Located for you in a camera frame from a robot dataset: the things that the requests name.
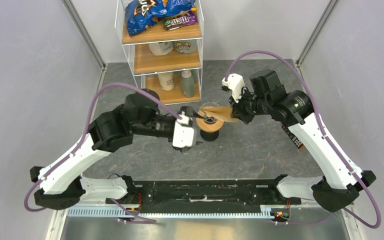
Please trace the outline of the wooden ring dripper holder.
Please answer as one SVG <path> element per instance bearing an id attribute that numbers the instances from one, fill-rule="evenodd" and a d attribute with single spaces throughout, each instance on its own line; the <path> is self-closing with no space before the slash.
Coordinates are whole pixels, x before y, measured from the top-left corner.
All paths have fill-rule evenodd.
<path id="1" fill-rule="evenodd" d="M 195 120 L 200 130 L 207 133 L 215 133 L 219 131 L 225 123 L 222 120 L 218 120 L 214 117 L 208 117 L 206 115 L 201 118 L 196 118 Z"/>

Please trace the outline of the single brown paper filter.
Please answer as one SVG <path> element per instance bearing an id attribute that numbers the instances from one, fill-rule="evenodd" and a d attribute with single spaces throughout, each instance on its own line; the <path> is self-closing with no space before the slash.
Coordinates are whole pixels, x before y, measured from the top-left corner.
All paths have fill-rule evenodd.
<path id="1" fill-rule="evenodd" d="M 233 109 L 230 106 L 219 106 L 210 109 L 208 115 L 226 123 L 236 123 L 239 121 L 239 119 L 232 117 L 232 112 Z"/>

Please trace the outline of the clear glass dripper cone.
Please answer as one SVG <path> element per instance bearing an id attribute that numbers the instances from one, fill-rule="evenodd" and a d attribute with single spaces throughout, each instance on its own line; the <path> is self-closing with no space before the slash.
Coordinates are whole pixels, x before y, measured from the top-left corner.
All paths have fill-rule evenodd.
<path id="1" fill-rule="evenodd" d="M 206 102 L 200 106 L 199 113 L 203 116 L 203 121 L 206 124 L 212 125 L 219 121 L 215 117 L 209 115 L 210 109 L 215 107 L 220 107 L 220 105 L 217 102 Z"/>

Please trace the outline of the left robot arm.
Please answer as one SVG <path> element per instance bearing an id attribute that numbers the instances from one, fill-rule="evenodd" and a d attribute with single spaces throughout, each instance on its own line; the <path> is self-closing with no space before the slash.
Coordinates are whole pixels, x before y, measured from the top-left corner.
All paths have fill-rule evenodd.
<path id="1" fill-rule="evenodd" d="M 136 135 L 166 138 L 174 150 L 185 153 L 197 143 L 193 120 L 198 117 L 190 106 L 161 114 L 160 98 L 150 89 L 129 94 L 124 103 L 91 121 L 78 143 L 58 160 L 47 167 L 30 169 L 35 204 L 52 210 L 94 201 L 132 204 L 139 191 L 130 176 L 94 179 L 83 176 L 83 172 L 131 145 Z"/>

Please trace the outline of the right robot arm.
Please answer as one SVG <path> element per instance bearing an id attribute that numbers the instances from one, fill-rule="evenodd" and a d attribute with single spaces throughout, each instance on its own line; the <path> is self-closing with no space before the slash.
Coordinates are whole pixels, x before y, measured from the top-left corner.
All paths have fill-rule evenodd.
<path id="1" fill-rule="evenodd" d="M 322 176 L 279 176 L 276 186 L 268 191 L 269 200 L 280 205 L 288 198 L 316 201 L 323 209 L 333 213 L 354 202 L 369 187 L 376 176 L 371 170 L 362 170 L 351 159 L 341 160 L 335 149 L 343 153 L 335 139 L 315 113 L 309 96 L 295 90 L 288 93 L 278 74 L 264 69 L 250 77 L 253 92 L 245 86 L 241 75 L 232 73 L 221 81 L 222 89 L 231 91 L 231 116 L 249 124 L 255 116 L 269 115 L 280 122 L 285 131 L 293 134 L 308 150 Z"/>

